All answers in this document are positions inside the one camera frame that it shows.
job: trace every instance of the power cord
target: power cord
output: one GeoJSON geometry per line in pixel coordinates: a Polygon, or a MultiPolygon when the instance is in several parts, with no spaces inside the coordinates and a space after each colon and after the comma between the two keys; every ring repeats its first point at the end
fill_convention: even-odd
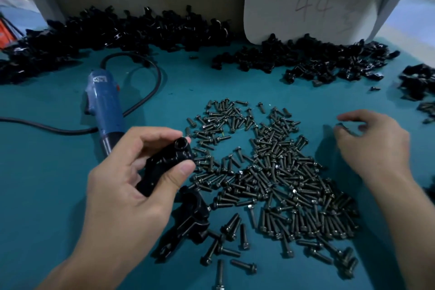
{"type": "MultiPolygon", "coordinates": [[[[105,58],[103,58],[101,60],[100,68],[106,70],[107,61],[110,60],[111,58],[115,58],[117,56],[129,56],[132,59],[141,58],[144,61],[149,62],[157,70],[157,82],[156,82],[155,87],[142,100],[140,100],[134,106],[132,106],[131,108],[128,108],[126,111],[123,112],[122,115],[124,117],[126,117],[129,114],[131,114],[133,111],[135,111],[137,108],[142,106],[146,101],[151,99],[153,97],[153,95],[156,94],[156,92],[160,88],[160,84],[161,84],[161,80],[162,80],[162,74],[161,74],[160,69],[153,62],[148,60],[146,57],[140,56],[138,54],[130,53],[130,52],[119,52],[119,53],[113,53],[113,54],[110,54],[110,55],[106,56],[105,58]]],[[[25,119],[11,118],[11,117],[0,117],[0,122],[17,123],[17,124],[23,124],[23,125],[33,126],[35,128],[40,128],[42,130],[45,130],[45,131],[48,131],[48,132],[52,132],[52,133],[56,133],[56,134],[61,134],[61,135],[84,135],[84,134],[91,134],[91,133],[98,132],[98,128],[97,127],[91,127],[91,128],[86,128],[86,129],[82,129],[82,130],[64,130],[64,129],[61,129],[61,128],[55,128],[55,127],[51,127],[51,126],[44,125],[44,124],[41,124],[41,123],[28,121],[28,120],[25,120],[25,119]]]]}

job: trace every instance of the right hand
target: right hand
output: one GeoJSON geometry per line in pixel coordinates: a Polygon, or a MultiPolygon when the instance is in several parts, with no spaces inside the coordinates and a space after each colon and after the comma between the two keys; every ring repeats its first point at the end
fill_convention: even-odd
{"type": "Polygon", "coordinates": [[[361,136],[349,134],[342,126],[334,128],[337,145],[347,164],[365,181],[393,172],[409,175],[409,133],[391,117],[360,109],[338,115],[342,122],[365,122],[358,127],[361,136]]]}

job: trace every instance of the fingernail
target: fingernail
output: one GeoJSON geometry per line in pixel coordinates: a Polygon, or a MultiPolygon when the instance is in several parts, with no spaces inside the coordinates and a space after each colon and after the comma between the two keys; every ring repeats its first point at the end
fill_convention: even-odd
{"type": "Polygon", "coordinates": [[[190,175],[193,172],[193,170],[195,170],[195,163],[193,163],[193,161],[191,160],[182,161],[179,164],[179,166],[180,166],[180,172],[184,176],[190,175]]]}

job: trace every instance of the left hand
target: left hand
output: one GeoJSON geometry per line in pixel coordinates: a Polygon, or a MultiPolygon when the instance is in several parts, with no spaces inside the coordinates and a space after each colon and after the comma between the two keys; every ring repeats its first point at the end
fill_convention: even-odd
{"type": "Polygon", "coordinates": [[[71,257],[59,267],[76,280],[84,278],[78,284],[82,288],[117,287],[160,237],[175,195],[195,164],[187,160],[174,166],[148,198],[135,189],[138,171],[148,157],[182,135],[164,127],[131,128],[89,173],[82,234],[71,257]]]}

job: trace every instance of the pile of bolts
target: pile of bolts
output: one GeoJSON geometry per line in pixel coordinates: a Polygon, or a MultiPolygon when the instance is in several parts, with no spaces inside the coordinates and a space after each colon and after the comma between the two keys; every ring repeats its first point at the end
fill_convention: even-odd
{"type": "MultiPolygon", "coordinates": [[[[342,278],[353,278],[358,264],[353,249],[340,250],[330,241],[355,236],[359,228],[354,222],[354,218],[359,217],[355,200],[340,191],[332,179],[321,176],[325,167],[302,153],[308,144],[303,135],[296,140],[288,138],[299,131],[300,122],[292,120],[286,108],[281,111],[273,107],[268,115],[270,123],[257,124],[252,108],[247,108],[243,115],[237,105],[247,107],[249,104],[230,99],[209,101],[206,115],[196,116],[198,124],[188,118],[190,126],[186,128],[186,135],[198,140],[198,147],[192,148],[197,152],[194,159],[197,168],[189,188],[210,193],[219,190],[209,210],[247,206],[252,227],[273,240],[280,240],[284,258],[295,256],[291,249],[294,241],[306,247],[306,253],[313,258],[329,265],[335,263],[342,278]],[[229,135],[224,128],[229,128],[229,135]],[[241,129],[255,133],[255,138],[249,139],[253,153],[247,155],[237,147],[220,162],[216,161],[211,151],[241,129]],[[254,209],[260,202],[264,205],[257,222],[254,209]],[[322,253],[324,249],[331,257],[322,253]]],[[[266,113],[261,102],[257,107],[261,113],[266,113]]],[[[242,223],[239,213],[234,214],[220,232],[208,229],[207,236],[214,241],[200,263],[209,266],[213,255],[220,254],[239,258],[240,251],[225,247],[225,242],[236,240],[238,232],[240,249],[249,250],[246,224],[242,223]]],[[[235,259],[230,262],[252,274],[257,272],[254,263],[235,259]]],[[[218,283],[223,280],[223,263],[223,260],[218,262],[218,283]]]]}

